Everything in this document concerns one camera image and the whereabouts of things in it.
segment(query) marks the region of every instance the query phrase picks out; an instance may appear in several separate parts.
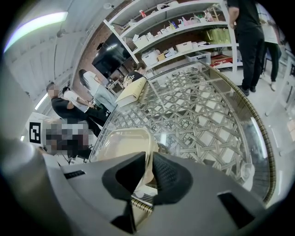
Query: hand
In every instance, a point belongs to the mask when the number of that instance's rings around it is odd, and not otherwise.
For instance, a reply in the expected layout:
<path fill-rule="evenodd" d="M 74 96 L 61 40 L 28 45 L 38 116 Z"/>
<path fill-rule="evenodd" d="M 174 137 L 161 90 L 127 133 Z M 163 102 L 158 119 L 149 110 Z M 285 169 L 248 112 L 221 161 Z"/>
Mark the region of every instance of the hand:
<path fill-rule="evenodd" d="M 230 23 L 230 27 L 234 30 L 235 29 L 235 25 L 233 23 Z"/>
<path fill-rule="evenodd" d="M 260 20 L 260 23 L 266 24 L 266 21 L 265 20 L 263 20 L 263 19 L 259 19 L 259 20 Z"/>

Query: fluorescent light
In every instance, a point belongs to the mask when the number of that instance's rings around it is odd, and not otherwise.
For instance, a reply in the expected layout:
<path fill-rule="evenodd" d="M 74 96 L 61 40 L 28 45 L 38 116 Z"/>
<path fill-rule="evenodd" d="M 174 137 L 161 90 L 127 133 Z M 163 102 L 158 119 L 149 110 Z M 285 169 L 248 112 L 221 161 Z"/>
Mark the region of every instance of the fluorescent light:
<path fill-rule="evenodd" d="M 48 94 L 46 93 L 44 95 L 44 97 L 42 97 L 42 99 L 38 102 L 37 106 L 35 107 L 35 110 L 37 110 L 39 108 L 39 106 L 41 105 L 41 103 L 47 98 Z"/>
<path fill-rule="evenodd" d="M 13 33 L 12 37 L 9 39 L 4 49 L 4 52 L 6 52 L 7 49 L 10 48 L 10 46 L 14 44 L 17 40 L 19 40 L 21 37 L 24 37 L 28 33 L 34 30 L 37 30 L 43 26 L 54 24 L 57 22 L 63 22 L 65 21 L 67 15 L 68 15 L 68 12 L 58 12 L 58 13 L 49 14 L 49 15 L 42 16 L 29 21 L 28 23 L 24 24 Z"/>
<path fill-rule="evenodd" d="M 110 47 L 108 47 L 106 50 L 108 51 L 108 50 L 111 50 L 111 49 L 113 49 L 114 47 L 116 47 L 118 44 L 114 44 L 114 45 L 111 45 Z"/>

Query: glass tabletop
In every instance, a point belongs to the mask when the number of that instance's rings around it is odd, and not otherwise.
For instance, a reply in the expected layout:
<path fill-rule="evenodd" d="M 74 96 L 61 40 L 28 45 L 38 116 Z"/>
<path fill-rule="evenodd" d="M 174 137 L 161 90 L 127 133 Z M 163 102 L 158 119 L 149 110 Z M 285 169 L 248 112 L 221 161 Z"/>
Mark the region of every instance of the glass tabletop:
<path fill-rule="evenodd" d="M 261 119 L 234 83 L 206 64 L 147 80 L 136 102 L 112 112 L 90 161 L 99 161 L 111 131 L 125 128 L 145 128 L 159 152 L 216 168 L 264 202 L 274 191 L 274 159 Z"/>

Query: person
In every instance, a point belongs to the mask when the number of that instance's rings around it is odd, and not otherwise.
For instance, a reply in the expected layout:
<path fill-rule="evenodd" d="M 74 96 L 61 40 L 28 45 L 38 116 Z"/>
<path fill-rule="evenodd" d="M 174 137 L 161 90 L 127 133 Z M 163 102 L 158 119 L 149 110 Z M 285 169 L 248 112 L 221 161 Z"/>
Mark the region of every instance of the person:
<path fill-rule="evenodd" d="M 106 122 L 109 112 L 104 112 L 102 109 L 96 110 L 93 105 L 78 97 L 78 95 L 72 92 L 69 87 L 64 87 L 62 94 L 64 95 L 64 99 L 71 101 L 75 107 L 92 118 L 97 124 L 100 125 L 101 122 Z"/>
<path fill-rule="evenodd" d="M 276 31 L 276 23 L 274 22 L 268 11 L 259 3 L 256 4 L 260 22 L 262 23 L 262 30 L 264 33 L 264 51 L 262 57 L 262 66 L 266 57 L 267 50 L 271 55 L 271 89 L 276 91 L 276 78 L 278 73 L 279 60 L 282 55 L 281 49 L 278 45 L 278 35 Z"/>
<path fill-rule="evenodd" d="M 134 70 L 125 76 L 123 86 L 126 88 L 132 82 L 144 77 L 142 76 L 146 72 L 146 65 L 143 62 L 133 64 Z"/>
<path fill-rule="evenodd" d="M 256 92 L 262 71 L 264 35 L 254 0 L 227 0 L 230 27 L 236 32 L 243 61 L 244 79 L 240 90 L 249 96 L 249 90 Z"/>
<path fill-rule="evenodd" d="M 109 92 L 106 87 L 100 83 L 97 76 L 91 71 L 81 69 L 79 71 L 80 83 L 88 89 L 93 96 L 96 105 L 103 104 L 110 112 L 115 107 L 116 97 Z"/>
<path fill-rule="evenodd" d="M 80 121 L 86 120 L 89 129 L 91 129 L 94 135 L 98 137 L 100 133 L 98 125 L 84 112 L 75 107 L 71 101 L 59 98 L 59 88 L 53 82 L 47 85 L 46 91 L 51 98 L 52 108 L 56 114 L 62 119 L 66 119 L 68 124 L 76 124 Z"/>

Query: black t-shirt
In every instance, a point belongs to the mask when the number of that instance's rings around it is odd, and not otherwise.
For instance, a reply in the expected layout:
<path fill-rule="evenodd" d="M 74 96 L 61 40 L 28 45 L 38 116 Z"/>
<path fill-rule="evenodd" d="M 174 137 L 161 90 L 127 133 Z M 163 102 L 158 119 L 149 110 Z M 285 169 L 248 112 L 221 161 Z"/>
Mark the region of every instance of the black t-shirt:
<path fill-rule="evenodd" d="M 126 88 L 129 84 L 132 82 L 140 79 L 141 77 L 144 77 L 142 74 L 136 72 L 136 71 L 131 71 L 128 75 L 125 76 L 124 81 L 123 81 L 123 86 Z"/>
<path fill-rule="evenodd" d="M 236 30 L 238 33 L 252 31 L 253 28 L 260 28 L 261 24 L 254 0 L 227 0 L 228 7 L 240 9 L 236 19 Z"/>
<path fill-rule="evenodd" d="M 73 109 L 67 109 L 69 101 L 62 98 L 52 98 L 52 108 L 62 119 L 67 119 L 68 123 L 75 124 L 78 121 L 86 120 L 87 115 L 74 106 Z"/>

